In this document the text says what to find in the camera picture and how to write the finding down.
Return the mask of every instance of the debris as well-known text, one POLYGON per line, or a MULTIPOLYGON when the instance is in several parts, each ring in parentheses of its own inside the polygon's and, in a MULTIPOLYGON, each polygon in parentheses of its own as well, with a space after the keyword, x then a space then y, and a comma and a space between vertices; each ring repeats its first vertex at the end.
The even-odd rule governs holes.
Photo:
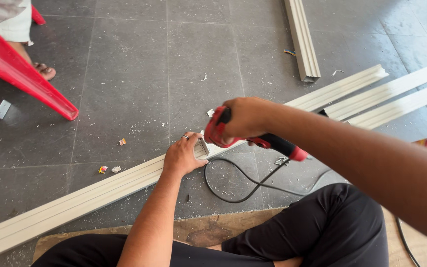
POLYGON ((214 116, 213 115, 214 113, 215 113, 215 111, 213 111, 213 109, 207 111, 207 115, 209 115, 209 118, 212 118, 214 116))
POLYGON ((294 52, 294 51, 290 51, 290 50, 287 50, 287 49, 285 49, 285 50, 284 50, 284 53, 290 53, 290 54, 292 54, 293 56, 296 56, 296 52, 294 52))
POLYGON ((6 115, 6 112, 8 112, 8 109, 10 106, 11 106, 11 103, 9 103, 6 100, 2 100, 0 102, 0 120, 4 118, 4 115, 6 115))
POLYGON ((114 167, 113 169, 111 169, 111 171, 114 172, 114 173, 118 173, 121 170, 122 170, 122 167, 120 167, 120 166, 114 167))
POLYGON ((336 71, 334 71, 334 73, 331 75, 331 77, 332 77, 332 76, 334 76, 337 72, 345 73, 343 70, 336 70, 336 71))
POLYGON ((100 167, 100 169, 98 170, 98 173, 105 173, 105 171, 108 169, 108 167, 106 166, 102 166, 100 167))

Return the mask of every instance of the white cloth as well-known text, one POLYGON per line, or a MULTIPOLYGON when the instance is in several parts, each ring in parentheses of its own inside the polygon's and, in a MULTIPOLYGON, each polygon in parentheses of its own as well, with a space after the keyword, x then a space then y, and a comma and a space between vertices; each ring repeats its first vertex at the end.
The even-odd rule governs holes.
POLYGON ((0 0, 0 35, 6 41, 28 42, 31 0, 0 0))

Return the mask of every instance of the forearm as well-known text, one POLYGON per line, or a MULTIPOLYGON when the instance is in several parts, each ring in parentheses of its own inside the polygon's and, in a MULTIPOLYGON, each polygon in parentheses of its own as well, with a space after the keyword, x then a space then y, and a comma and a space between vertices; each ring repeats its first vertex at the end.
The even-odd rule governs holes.
POLYGON ((131 228, 118 267, 168 267, 175 203, 182 174, 161 174, 131 228))
POLYGON ((427 234, 427 150, 310 112, 275 109, 281 119, 269 120, 269 132, 309 152, 427 234))

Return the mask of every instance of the foot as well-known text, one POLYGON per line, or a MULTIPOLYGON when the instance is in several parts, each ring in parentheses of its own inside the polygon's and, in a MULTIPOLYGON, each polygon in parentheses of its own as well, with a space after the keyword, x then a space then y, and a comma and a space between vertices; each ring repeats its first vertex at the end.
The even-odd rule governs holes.
POLYGON ((34 68, 39 71, 40 75, 46 80, 49 81, 56 75, 56 69, 53 67, 47 67, 44 63, 33 63, 34 68))

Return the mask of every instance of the hand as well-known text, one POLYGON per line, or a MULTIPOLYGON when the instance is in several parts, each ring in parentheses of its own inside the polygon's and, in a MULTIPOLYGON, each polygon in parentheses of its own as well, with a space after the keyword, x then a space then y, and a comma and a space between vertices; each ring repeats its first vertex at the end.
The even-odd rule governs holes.
POLYGON ((238 97, 225 101, 223 106, 232 110, 232 118, 222 133, 223 143, 233 142, 234 137, 257 137, 268 132, 268 122, 277 106, 258 97, 238 97))
POLYGON ((193 156, 193 147, 197 140, 202 138, 202 135, 193 132, 186 132, 184 135, 188 136, 189 140, 181 137, 166 152, 163 172, 178 173, 184 176, 209 162, 208 160, 198 160, 193 156))

